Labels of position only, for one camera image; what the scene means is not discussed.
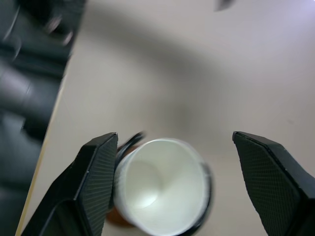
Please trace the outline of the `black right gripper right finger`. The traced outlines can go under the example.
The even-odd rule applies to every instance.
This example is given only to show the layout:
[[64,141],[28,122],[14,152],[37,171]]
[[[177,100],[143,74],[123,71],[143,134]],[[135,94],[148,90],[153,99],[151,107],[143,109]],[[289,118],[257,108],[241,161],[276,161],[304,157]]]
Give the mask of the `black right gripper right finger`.
[[279,143],[235,131],[248,196],[269,236],[315,234],[315,178]]

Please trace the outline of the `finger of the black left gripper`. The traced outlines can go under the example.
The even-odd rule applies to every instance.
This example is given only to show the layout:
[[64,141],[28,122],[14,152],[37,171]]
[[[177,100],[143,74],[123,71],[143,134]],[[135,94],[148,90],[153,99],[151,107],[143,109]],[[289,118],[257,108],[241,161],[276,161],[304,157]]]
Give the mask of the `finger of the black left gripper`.
[[217,0],[215,11],[224,11],[230,8],[236,0]]

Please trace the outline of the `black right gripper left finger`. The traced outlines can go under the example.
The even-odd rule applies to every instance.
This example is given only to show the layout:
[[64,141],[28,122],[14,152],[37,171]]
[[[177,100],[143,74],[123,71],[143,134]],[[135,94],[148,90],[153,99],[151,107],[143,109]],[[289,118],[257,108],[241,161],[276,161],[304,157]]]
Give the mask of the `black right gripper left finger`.
[[50,185],[24,236],[99,236],[110,208],[118,135],[93,138]]

